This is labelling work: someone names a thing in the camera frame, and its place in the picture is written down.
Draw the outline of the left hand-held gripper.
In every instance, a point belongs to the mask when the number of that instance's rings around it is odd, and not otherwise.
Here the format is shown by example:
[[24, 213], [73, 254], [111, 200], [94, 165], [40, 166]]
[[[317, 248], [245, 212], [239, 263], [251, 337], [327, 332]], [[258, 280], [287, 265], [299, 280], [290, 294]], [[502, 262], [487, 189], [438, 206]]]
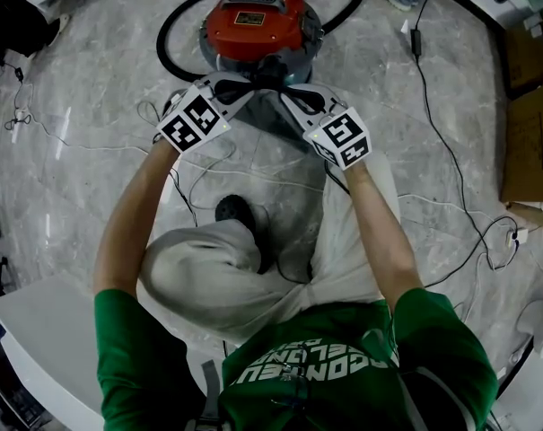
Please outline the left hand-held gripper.
[[230, 121], [255, 92], [248, 79], [213, 72], [195, 81], [157, 125], [160, 135], [187, 154], [231, 129]]

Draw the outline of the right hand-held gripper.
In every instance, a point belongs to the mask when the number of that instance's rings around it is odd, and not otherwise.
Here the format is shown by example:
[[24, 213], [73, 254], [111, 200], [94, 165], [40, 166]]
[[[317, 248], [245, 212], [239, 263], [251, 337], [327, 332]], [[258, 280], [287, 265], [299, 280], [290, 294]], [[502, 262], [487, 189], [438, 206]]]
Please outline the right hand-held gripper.
[[355, 108], [327, 86], [294, 84], [280, 100], [302, 129], [302, 138], [325, 161], [346, 170], [372, 151], [370, 132]]

